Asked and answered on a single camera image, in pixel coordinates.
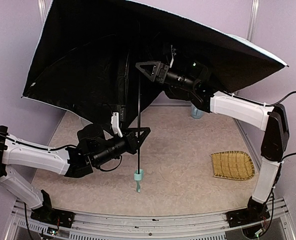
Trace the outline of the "mint green black umbrella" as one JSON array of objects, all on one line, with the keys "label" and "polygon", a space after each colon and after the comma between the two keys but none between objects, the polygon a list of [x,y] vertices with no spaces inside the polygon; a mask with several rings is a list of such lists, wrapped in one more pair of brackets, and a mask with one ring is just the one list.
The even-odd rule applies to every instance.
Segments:
[{"label": "mint green black umbrella", "polygon": [[55,0],[36,47],[23,97],[49,104],[114,134],[111,116],[125,108],[121,130],[158,97],[189,101],[182,90],[151,82],[135,67],[160,61],[164,43],[176,49],[171,69],[207,66],[219,91],[257,83],[285,62],[251,42],[179,15],[127,0]]}]

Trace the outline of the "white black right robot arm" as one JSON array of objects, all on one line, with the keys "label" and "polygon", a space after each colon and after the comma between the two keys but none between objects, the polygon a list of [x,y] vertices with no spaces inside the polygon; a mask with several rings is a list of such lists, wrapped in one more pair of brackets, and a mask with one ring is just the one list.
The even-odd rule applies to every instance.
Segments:
[{"label": "white black right robot arm", "polygon": [[196,61],[191,64],[188,74],[173,70],[160,61],[138,62],[135,67],[153,83],[184,91],[185,97],[199,110],[232,117],[264,131],[261,144],[262,163],[249,203],[265,203],[277,181],[277,173],[289,139],[284,106],[268,106],[219,91],[211,85],[215,81],[211,70]]}]

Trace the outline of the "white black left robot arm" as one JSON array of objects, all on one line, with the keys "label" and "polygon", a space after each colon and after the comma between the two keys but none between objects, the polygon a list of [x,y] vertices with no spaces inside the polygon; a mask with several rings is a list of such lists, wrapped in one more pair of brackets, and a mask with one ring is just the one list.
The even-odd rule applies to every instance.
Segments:
[{"label": "white black left robot arm", "polygon": [[150,134],[148,127],[126,128],[107,139],[99,124],[90,124],[77,132],[78,144],[49,147],[31,143],[8,133],[0,125],[0,186],[21,199],[32,210],[52,210],[49,195],[32,186],[13,166],[47,170],[68,178],[82,178],[103,171],[110,160],[122,160],[122,154],[136,154]]}]

